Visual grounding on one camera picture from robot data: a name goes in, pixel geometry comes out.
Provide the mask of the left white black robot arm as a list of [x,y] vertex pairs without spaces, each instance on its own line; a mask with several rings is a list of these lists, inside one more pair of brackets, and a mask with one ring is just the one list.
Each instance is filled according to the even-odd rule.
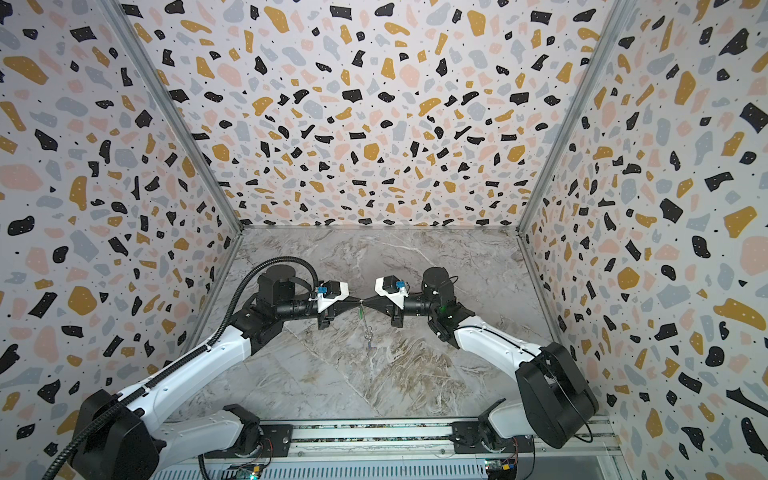
[[208,339],[146,379],[116,394],[99,390],[83,402],[73,438],[46,478],[69,465],[86,479],[149,479],[209,452],[249,457],[269,449],[260,418],[238,404],[196,420],[168,419],[218,375],[263,349],[286,322],[314,319],[325,329],[360,304],[347,283],[321,281],[300,258],[259,264],[239,283]]

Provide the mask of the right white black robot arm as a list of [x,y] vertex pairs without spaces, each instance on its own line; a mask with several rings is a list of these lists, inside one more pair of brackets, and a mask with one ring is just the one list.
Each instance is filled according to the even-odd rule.
[[592,435],[580,431],[589,427],[599,404],[569,351],[557,342],[538,345],[492,326],[459,302],[455,281],[445,268],[430,267],[422,274],[421,290],[413,293],[407,282],[389,275],[378,278],[375,295],[361,301],[389,316],[395,328],[407,317],[426,319],[441,342],[484,359],[515,382],[518,402],[496,401],[478,416],[475,433],[455,441],[491,452],[505,451],[521,436],[535,436],[552,448],[571,439],[592,442]]

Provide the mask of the left electronics board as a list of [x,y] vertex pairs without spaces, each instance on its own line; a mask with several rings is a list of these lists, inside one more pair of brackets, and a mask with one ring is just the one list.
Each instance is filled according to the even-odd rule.
[[249,462],[239,465],[232,465],[230,470],[233,472],[233,479],[259,480],[265,474],[265,471],[269,465],[270,461]]

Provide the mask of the electronics board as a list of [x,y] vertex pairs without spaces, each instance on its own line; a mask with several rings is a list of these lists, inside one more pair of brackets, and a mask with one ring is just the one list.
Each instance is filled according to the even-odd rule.
[[270,461],[249,462],[239,465],[232,465],[230,470],[233,472],[233,479],[259,480],[265,474],[265,471],[269,465]]
[[510,456],[505,459],[486,460],[485,473],[488,480],[516,480],[517,458]]

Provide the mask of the right electronics board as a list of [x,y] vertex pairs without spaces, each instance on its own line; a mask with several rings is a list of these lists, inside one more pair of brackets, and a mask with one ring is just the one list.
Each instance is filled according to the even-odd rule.
[[485,473],[488,480],[516,480],[517,458],[510,456],[505,459],[486,460]]

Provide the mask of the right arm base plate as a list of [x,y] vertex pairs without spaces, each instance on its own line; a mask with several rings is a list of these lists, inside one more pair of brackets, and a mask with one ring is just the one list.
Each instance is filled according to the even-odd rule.
[[478,419],[455,421],[451,424],[449,440],[456,454],[501,454],[532,453],[532,437],[520,435],[502,439],[491,428],[489,422]]

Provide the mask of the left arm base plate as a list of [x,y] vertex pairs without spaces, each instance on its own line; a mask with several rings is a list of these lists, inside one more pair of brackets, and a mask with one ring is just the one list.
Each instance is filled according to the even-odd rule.
[[214,450],[204,455],[206,459],[256,459],[285,458],[289,454],[294,427],[292,424],[261,424],[246,426],[235,444],[224,450]]

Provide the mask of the left aluminium corner post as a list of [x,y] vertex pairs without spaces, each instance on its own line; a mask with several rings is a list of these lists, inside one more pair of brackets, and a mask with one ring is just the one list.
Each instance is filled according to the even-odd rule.
[[193,166],[201,175],[204,185],[211,193],[217,209],[225,218],[226,223],[238,234],[243,231],[241,222],[236,218],[234,209],[227,200],[223,190],[219,186],[213,172],[205,161],[200,148],[193,139],[192,133],[185,124],[180,112],[174,105],[174,101],[154,67],[147,52],[141,45],[140,38],[133,30],[130,22],[124,14],[120,1],[97,1],[101,12],[108,24],[115,32],[120,44],[125,48],[127,56],[133,62],[137,72],[142,77],[146,87],[159,110],[166,118],[180,145],[186,150]]

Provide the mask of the aluminium corner post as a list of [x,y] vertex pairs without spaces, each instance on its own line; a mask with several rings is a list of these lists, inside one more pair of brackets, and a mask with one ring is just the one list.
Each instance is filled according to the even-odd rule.
[[146,87],[159,110],[166,118],[180,145],[186,150],[193,166],[201,175],[204,185],[211,193],[217,209],[225,218],[226,223],[238,234],[243,231],[241,222],[236,218],[234,209],[227,200],[223,190],[219,186],[213,172],[205,161],[200,148],[193,139],[192,133],[185,124],[180,112],[174,105],[174,101],[154,67],[147,52],[141,45],[140,38],[133,30],[130,22],[124,14],[120,1],[97,1],[101,12],[108,24],[115,32],[120,44],[125,48],[127,56],[133,62],[137,72],[142,77]]
[[533,223],[537,205],[546,193],[548,182],[556,169],[558,159],[565,152],[568,141],[579,123],[601,72],[606,67],[609,55],[635,5],[636,1],[631,0],[614,2],[583,79],[574,94],[561,128],[558,130],[552,148],[539,172],[537,183],[516,229],[518,237],[523,237],[526,229]]

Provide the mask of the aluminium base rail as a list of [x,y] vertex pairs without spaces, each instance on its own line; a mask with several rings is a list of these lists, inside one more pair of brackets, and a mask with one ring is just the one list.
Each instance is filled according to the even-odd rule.
[[487,479],[485,461],[517,458],[517,479],[628,479],[618,439],[608,420],[597,417],[577,439],[552,448],[535,436],[532,453],[456,454],[449,440],[451,424],[472,418],[265,421],[292,424],[285,458],[206,459],[214,451],[202,438],[186,439],[187,428],[201,436],[210,421],[164,427],[162,439],[175,447],[161,457],[152,479],[233,479],[232,465],[267,462],[261,479]]

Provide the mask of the right aluminium corner post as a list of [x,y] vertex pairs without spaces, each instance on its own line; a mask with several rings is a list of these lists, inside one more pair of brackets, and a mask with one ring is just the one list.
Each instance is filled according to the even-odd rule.
[[609,55],[635,5],[636,1],[631,0],[614,2],[583,79],[574,94],[561,128],[558,130],[552,148],[539,172],[537,183],[516,229],[518,237],[523,237],[526,229],[533,223],[537,205],[546,193],[548,182],[556,169],[558,159],[565,152],[568,141],[579,123],[601,72],[606,67]]

